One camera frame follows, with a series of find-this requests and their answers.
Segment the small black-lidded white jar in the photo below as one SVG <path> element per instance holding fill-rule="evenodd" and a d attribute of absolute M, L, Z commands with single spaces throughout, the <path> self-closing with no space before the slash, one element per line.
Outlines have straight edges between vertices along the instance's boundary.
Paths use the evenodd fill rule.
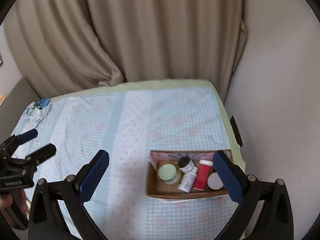
<path fill-rule="evenodd" d="M 178 167 L 183 173 L 188 173 L 193 170 L 195 164 L 190 157 L 185 156 L 179 160 Z"/>

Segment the green-lidded jar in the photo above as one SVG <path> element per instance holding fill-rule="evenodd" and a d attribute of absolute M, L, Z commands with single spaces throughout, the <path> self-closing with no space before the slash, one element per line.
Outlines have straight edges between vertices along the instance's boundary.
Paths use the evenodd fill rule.
<path fill-rule="evenodd" d="M 176 185 L 182 179 L 182 171 L 174 164 L 164 164 L 157 170 L 157 177 L 167 185 Z"/>

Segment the white-lidded jar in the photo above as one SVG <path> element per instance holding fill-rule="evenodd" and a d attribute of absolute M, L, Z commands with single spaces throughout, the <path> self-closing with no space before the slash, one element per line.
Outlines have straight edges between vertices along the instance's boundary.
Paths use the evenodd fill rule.
<path fill-rule="evenodd" d="M 212 190 L 220 190 L 223 188 L 223 182 L 217 172 L 212 173 L 207 179 L 208 187 Z"/>

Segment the red rectangular box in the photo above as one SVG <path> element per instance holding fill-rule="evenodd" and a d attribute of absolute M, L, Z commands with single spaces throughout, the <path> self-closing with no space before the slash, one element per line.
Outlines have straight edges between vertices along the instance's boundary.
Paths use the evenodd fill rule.
<path fill-rule="evenodd" d="M 197 177 L 193 185 L 193 189 L 204 191 L 207 185 L 207 179 L 210 175 L 210 171 L 213 167 L 213 162 L 210 160 L 199 160 L 199 169 L 197 172 Z"/>

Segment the blue item on cloth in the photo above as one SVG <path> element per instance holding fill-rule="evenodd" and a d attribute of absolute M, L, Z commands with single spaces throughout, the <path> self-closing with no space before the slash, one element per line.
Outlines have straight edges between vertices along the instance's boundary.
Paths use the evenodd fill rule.
<path fill-rule="evenodd" d="M 51 99 L 41 99 L 38 102 L 34 103 L 34 107 L 37 109 L 43 109 L 44 107 L 48 106 Z"/>

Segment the small white bottle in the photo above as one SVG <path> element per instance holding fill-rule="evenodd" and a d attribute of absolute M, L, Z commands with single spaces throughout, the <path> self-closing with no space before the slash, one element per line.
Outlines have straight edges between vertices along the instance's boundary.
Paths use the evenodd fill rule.
<path fill-rule="evenodd" d="M 195 183 L 197 173 L 198 173 L 197 167 L 194 167 L 191 172 L 185 173 L 177 188 L 184 193 L 190 193 Z"/>

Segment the cardboard box with pink lining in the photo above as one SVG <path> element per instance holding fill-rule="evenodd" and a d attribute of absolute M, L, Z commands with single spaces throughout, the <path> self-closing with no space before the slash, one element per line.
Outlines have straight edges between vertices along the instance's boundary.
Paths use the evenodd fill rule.
<path fill-rule="evenodd" d="M 168 200 L 223 196 L 213 164 L 215 151 L 151 151 L 146 195 Z"/>

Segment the beige curtain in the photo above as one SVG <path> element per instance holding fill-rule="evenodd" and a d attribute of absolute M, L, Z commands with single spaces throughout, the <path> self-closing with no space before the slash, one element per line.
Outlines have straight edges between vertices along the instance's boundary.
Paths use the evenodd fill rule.
<path fill-rule="evenodd" d="M 246 43 L 242 10 L 243 0 L 1 0 L 1 23 L 41 96 L 191 78 L 224 99 Z"/>

